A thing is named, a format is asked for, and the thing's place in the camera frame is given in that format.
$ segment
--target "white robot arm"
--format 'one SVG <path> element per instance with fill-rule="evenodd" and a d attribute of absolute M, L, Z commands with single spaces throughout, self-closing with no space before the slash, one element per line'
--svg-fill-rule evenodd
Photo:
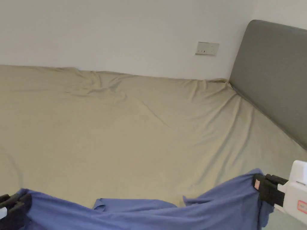
<path fill-rule="evenodd" d="M 256 174 L 253 186 L 261 200 L 307 225 L 307 162 L 294 161 L 289 180 Z"/>

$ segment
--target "black clamp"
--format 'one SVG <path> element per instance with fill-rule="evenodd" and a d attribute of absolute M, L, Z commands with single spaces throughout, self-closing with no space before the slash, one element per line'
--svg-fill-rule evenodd
<path fill-rule="evenodd" d="M 0 219 L 0 230 L 18 230 L 25 225 L 26 214 L 32 205 L 31 194 L 5 194 L 0 196 L 0 209 L 7 209 L 7 216 Z"/>
<path fill-rule="evenodd" d="M 275 175 L 255 174 L 252 185 L 259 192 L 259 198 L 274 206 L 277 204 L 283 206 L 285 194 L 277 189 L 277 185 L 284 185 L 288 180 Z"/>

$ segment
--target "label sticker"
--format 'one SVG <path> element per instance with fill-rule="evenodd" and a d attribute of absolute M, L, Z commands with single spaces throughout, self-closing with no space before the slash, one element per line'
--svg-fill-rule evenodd
<path fill-rule="evenodd" d="M 260 181 L 256 179 L 255 189 L 259 190 Z"/>
<path fill-rule="evenodd" d="M 305 203 L 304 201 L 298 201 L 297 209 L 307 214 L 307 203 Z"/>

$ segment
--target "white wall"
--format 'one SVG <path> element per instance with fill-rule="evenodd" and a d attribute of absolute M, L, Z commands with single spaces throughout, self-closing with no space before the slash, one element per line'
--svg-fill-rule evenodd
<path fill-rule="evenodd" d="M 307 29 L 307 0 L 258 0 L 253 19 Z"/>
<path fill-rule="evenodd" d="M 254 0 L 1 0 L 0 64 L 228 78 Z M 197 41 L 216 57 L 195 56 Z"/>

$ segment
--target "beige bed sheet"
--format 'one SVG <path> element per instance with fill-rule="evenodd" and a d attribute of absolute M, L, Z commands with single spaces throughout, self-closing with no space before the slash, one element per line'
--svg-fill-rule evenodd
<path fill-rule="evenodd" d="M 0 194 L 182 205 L 251 169 L 288 178 L 294 160 L 307 161 L 223 81 L 0 66 L 0 106 Z M 276 211 L 268 228 L 294 225 Z"/>

